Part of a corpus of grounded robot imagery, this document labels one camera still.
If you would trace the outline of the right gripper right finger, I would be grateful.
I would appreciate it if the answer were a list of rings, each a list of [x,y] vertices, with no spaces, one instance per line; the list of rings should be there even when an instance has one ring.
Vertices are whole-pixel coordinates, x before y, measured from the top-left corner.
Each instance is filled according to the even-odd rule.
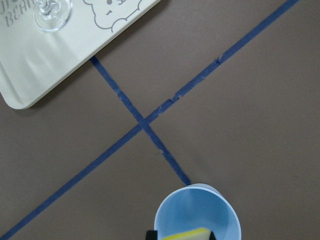
[[[209,240],[216,240],[216,237],[213,231],[210,232]]]

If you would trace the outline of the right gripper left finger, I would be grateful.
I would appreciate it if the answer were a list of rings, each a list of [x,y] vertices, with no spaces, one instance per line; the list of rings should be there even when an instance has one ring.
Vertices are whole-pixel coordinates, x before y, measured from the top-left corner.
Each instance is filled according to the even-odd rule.
[[[158,231],[147,230],[145,234],[145,240],[158,240]]]

